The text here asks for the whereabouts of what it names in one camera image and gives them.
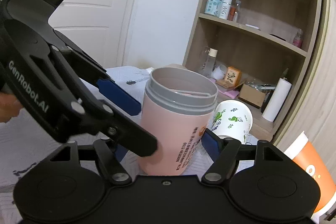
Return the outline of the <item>hand with pink nails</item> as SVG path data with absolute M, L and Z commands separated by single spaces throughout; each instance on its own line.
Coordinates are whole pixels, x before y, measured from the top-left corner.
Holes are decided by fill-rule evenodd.
M 0 95 L 0 122 L 6 123 L 11 118 L 17 117 L 23 108 L 21 103 L 12 94 L 1 93 Z

